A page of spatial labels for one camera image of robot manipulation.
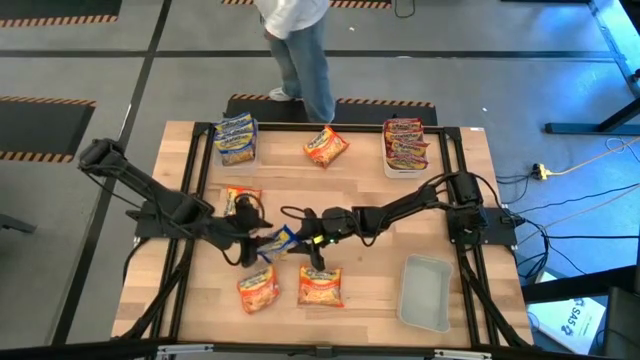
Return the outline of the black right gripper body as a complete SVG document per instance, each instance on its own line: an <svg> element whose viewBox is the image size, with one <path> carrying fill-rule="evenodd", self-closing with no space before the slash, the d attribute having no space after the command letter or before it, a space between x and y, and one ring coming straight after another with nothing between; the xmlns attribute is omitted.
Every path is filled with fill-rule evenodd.
<svg viewBox="0 0 640 360"><path fill-rule="evenodd" d="M319 218L319 234L316 244L325 247L358 234L358 225L354 214L344 208L326 209Z"/></svg>

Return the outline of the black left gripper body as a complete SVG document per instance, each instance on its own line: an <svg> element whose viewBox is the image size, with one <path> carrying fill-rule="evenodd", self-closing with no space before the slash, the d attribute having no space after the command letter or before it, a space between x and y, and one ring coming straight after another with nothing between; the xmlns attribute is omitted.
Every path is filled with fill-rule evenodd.
<svg viewBox="0 0 640 360"><path fill-rule="evenodd" d="M259 210L251 203L237 203L235 213L224 217L226 233L240 244L239 261L243 267L250 267L257 259L257 247L252 244L250 233L259 228Z"/></svg>

